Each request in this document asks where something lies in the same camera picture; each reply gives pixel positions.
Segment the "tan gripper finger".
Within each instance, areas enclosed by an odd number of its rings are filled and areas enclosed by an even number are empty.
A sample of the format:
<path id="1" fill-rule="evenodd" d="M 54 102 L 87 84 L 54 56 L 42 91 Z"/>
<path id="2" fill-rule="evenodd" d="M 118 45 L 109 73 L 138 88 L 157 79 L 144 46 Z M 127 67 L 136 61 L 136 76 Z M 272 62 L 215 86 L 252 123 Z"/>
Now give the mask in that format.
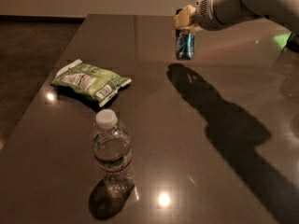
<path id="1" fill-rule="evenodd" d="M 176 29 L 184 29 L 195 25 L 196 8 L 192 5 L 180 8 L 174 16 L 174 27 Z"/>

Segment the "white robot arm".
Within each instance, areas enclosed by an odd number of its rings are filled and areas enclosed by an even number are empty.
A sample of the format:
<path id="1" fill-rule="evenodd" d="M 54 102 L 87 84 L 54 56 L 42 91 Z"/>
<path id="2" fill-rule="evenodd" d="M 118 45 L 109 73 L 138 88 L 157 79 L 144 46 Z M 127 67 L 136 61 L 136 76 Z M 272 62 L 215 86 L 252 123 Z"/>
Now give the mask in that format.
<path id="1" fill-rule="evenodd" d="M 268 19 L 299 34 L 299 0 L 197 0 L 174 16 L 176 29 L 219 31 L 245 21 Z"/>

